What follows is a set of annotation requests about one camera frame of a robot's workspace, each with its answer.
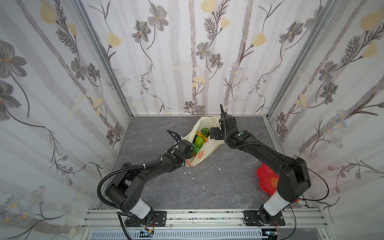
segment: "white plastic bag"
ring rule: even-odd
[[[202,128],[206,127],[210,129],[211,127],[219,127],[220,126],[218,122],[219,119],[220,117],[201,117],[193,127],[192,131],[188,135],[186,135],[183,139],[189,142],[193,142],[196,132],[197,131],[201,132]],[[213,151],[215,151],[218,148],[218,146],[223,143],[224,143],[224,140],[214,140],[208,137],[208,139],[205,141],[203,146],[201,146],[197,155],[191,159],[187,159],[186,161],[187,165],[190,167],[196,166],[198,163],[200,163],[201,161],[209,157],[211,153],[213,153]]]

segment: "lime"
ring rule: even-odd
[[[197,145],[203,145],[204,144],[204,138],[202,136],[197,136],[196,140],[195,140],[195,144]]]
[[[206,127],[202,128],[200,132],[201,132],[201,134],[203,134],[205,137],[208,137],[208,136],[209,136],[209,133],[210,133],[209,129],[206,128]]]

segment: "wall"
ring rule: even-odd
[[[134,114],[266,114],[326,3],[82,2]]]
[[[2,1],[0,40],[0,235],[74,239],[128,118],[69,1]]]
[[[384,4],[341,1],[271,116],[289,156],[323,176],[318,202],[337,239],[382,239]],[[326,195],[311,175],[310,199]]]

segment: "red decoration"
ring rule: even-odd
[[[279,176],[277,176],[277,174],[264,163],[256,170],[256,175],[259,178],[259,185],[261,189],[272,196],[272,194],[276,192]]]

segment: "marble floor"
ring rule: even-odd
[[[191,131],[198,116],[133,117],[113,170],[126,162],[143,164],[156,160],[173,143],[167,129],[181,136]],[[236,117],[239,130],[247,130],[275,148],[262,117]],[[256,170],[261,162],[222,144],[194,167],[181,167],[150,180],[143,192],[154,209],[258,208],[269,195],[262,191]],[[99,209],[109,209],[100,204]]]

